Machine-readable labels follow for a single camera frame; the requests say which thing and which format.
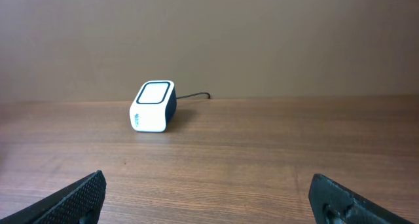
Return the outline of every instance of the dark blue side panel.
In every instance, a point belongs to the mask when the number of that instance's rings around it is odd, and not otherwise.
[[[170,98],[168,101],[168,104],[166,106],[166,125],[170,122],[170,120],[172,119],[173,115],[176,112],[176,106],[177,106],[177,102],[176,102],[176,91],[175,88],[173,88],[172,93],[170,94]]]

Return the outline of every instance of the white device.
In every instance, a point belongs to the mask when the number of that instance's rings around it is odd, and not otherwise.
[[[138,132],[163,132],[176,111],[175,84],[148,81],[130,108],[131,126]]]

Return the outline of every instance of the wooden table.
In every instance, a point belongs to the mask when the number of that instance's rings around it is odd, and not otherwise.
[[[165,133],[130,102],[0,106],[0,217],[96,170],[100,223],[314,223],[322,173],[419,222],[419,97],[179,100]]]

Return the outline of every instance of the beige wall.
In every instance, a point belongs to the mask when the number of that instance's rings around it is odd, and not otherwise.
[[[419,0],[0,0],[0,102],[419,93]]]

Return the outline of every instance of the power cord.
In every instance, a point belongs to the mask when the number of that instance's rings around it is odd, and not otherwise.
[[[179,96],[179,97],[176,97],[176,99],[178,100],[178,99],[188,98],[188,97],[197,96],[197,95],[200,95],[200,94],[206,94],[206,95],[208,95],[208,99],[211,99],[211,95],[208,92],[199,92],[199,93],[190,94],[190,95],[187,95],[187,96]]]

